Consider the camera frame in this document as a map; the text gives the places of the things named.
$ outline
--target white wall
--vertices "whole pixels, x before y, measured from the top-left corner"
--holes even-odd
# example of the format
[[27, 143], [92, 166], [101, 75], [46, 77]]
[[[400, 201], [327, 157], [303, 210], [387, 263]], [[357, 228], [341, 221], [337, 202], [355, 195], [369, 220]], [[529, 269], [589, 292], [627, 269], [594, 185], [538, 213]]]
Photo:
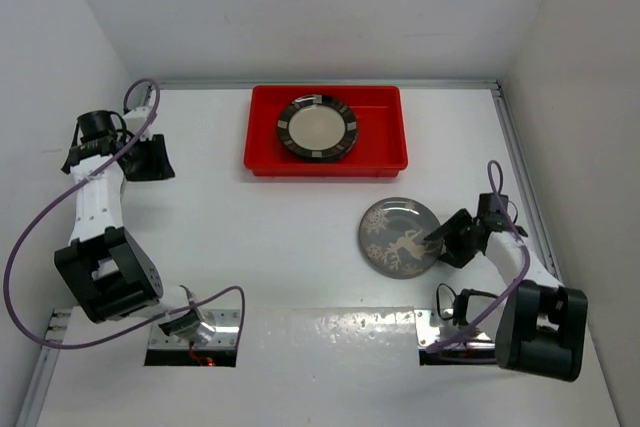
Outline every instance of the white wall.
[[506, 92], [561, 270], [638, 425], [640, 0], [544, 0]]
[[502, 75], [540, 0], [87, 0], [134, 75]]
[[[70, 185], [59, 171], [75, 117], [117, 108], [130, 77], [84, 0], [0, 0], [0, 255], [45, 203]], [[70, 302], [53, 252], [71, 232], [73, 204], [46, 219], [18, 257], [12, 282], [22, 319], [44, 333]], [[38, 347], [0, 308], [0, 426], [13, 426]]]

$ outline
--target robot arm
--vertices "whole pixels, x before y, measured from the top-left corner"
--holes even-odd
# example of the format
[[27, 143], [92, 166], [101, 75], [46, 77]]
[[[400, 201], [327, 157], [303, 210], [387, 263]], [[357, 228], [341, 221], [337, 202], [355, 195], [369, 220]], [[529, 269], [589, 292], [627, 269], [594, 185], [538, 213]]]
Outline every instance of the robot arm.
[[[76, 183], [92, 175], [113, 156], [150, 113], [138, 107], [124, 116], [116, 129], [108, 111], [95, 111], [78, 118], [80, 143], [74, 138], [63, 171]], [[149, 130], [127, 155], [91, 178], [76, 198], [75, 225], [69, 245], [56, 251], [55, 265], [87, 317], [99, 323], [128, 316], [151, 317], [192, 303], [184, 286], [166, 292], [151, 259], [144, 253], [122, 220], [121, 197], [125, 181], [163, 180], [174, 177], [161, 135]], [[191, 309], [177, 318], [167, 317], [160, 327], [167, 335], [189, 342], [207, 342], [213, 335], [200, 312]]]
[[[502, 200], [507, 205], [508, 197], [502, 195]], [[460, 210], [425, 240], [441, 239], [445, 252], [440, 260], [457, 268], [484, 254], [509, 285], [522, 270], [524, 253], [522, 242], [506, 230], [505, 215], [493, 194], [481, 194], [475, 218]], [[529, 249], [529, 270], [506, 303], [479, 328], [494, 339], [501, 368], [574, 381], [582, 365], [587, 298], [553, 277], [529, 245], [524, 229], [517, 228]], [[478, 297], [465, 303], [463, 317], [476, 318], [490, 301], [493, 299]]]

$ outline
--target reindeer design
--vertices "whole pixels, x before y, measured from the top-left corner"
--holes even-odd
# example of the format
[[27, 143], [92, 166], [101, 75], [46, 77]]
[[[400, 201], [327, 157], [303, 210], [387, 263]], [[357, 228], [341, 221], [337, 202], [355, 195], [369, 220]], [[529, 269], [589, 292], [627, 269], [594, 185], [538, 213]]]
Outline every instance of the reindeer design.
[[441, 247], [439, 242], [435, 242], [437, 245], [433, 247], [424, 245], [421, 242], [416, 244], [414, 240], [420, 235], [422, 235], [422, 229], [418, 231], [407, 230], [398, 240], [389, 242], [389, 247], [384, 252], [384, 263], [389, 263], [391, 270], [398, 270], [400, 267], [400, 256], [398, 255], [400, 249], [405, 249], [414, 259], [422, 260], [422, 257], [426, 254], [436, 252]]

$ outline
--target gray plate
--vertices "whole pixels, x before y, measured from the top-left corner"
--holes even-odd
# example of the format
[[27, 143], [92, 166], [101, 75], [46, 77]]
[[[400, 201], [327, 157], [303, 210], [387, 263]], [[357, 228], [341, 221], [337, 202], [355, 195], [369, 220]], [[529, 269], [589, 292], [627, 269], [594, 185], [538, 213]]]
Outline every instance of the gray plate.
[[394, 279], [411, 279], [438, 260], [442, 241], [424, 242], [438, 227], [438, 218], [424, 205], [392, 197], [367, 210], [360, 222], [358, 240], [378, 272]]

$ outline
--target red tray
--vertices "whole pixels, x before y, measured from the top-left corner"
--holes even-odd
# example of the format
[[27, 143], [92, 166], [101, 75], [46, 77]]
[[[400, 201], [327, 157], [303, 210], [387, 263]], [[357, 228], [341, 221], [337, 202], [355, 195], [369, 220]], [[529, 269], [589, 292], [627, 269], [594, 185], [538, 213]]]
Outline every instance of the red tray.
[[[358, 119], [358, 140], [338, 162], [305, 162], [278, 139], [276, 123], [294, 99], [337, 97]], [[253, 89], [244, 165], [257, 176], [395, 177], [407, 168], [400, 91], [393, 86], [258, 85]]]

